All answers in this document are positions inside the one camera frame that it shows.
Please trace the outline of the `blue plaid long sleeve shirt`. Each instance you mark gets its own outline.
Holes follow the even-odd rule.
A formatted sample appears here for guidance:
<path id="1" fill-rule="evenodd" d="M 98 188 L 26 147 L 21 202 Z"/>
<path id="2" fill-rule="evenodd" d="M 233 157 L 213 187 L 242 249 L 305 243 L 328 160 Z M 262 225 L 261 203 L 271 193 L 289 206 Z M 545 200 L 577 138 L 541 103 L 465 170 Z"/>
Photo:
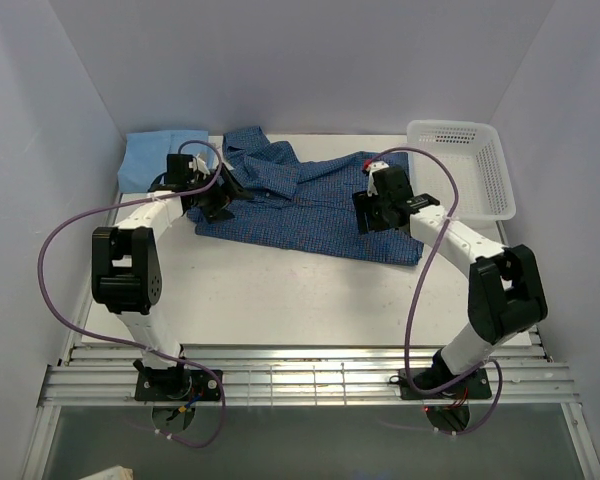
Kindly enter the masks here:
<path id="1" fill-rule="evenodd" d="M 261 128 L 228 132 L 222 152 L 234 178 L 254 195 L 228 207 L 232 218 L 207 222 L 188 211 L 199 236 L 399 266 L 418 264 L 423 245 L 387 230 L 362 235 L 352 196 L 367 188 L 368 151 L 302 162 L 287 141 L 270 141 Z"/>

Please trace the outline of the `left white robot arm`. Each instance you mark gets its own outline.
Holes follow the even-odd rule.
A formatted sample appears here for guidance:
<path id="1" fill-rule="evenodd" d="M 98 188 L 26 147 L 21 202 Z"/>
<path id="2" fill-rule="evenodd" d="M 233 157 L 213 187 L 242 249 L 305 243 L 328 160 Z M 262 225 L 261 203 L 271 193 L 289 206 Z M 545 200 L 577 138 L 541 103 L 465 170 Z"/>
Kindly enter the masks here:
<path id="1" fill-rule="evenodd" d="M 254 195 L 229 169 L 211 169 L 197 156 L 175 153 L 166 157 L 166 172 L 151 184 L 148 198 L 114 226 L 93 232 L 92 296 L 142 345 L 142 358 L 134 362 L 140 391 L 177 400 L 190 392 L 193 380 L 176 361 L 182 345 L 157 309 L 163 292 L 158 240 L 192 208 L 209 223 L 226 221 L 234 217 L 231 202 Z"/>

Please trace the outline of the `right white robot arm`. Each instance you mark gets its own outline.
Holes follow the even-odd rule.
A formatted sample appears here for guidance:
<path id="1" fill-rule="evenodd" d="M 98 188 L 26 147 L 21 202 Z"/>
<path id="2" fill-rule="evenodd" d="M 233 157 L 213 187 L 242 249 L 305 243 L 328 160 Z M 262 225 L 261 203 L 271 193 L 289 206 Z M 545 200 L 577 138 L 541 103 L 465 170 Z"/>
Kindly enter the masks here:
<path id="1" fill-rule="evenodd" d="M 354 194 L 360 233 L 399 230 L 441 255 L 468 281 L 467 323 L 430 367 L 402 383 L 415 395 L 454 397 L 497 347 L 548 315 L 534 253 L 492 241 L 452 219 L 429 194 L 415 195 L 403 168 L 369 161 L 366 190 Z"/>

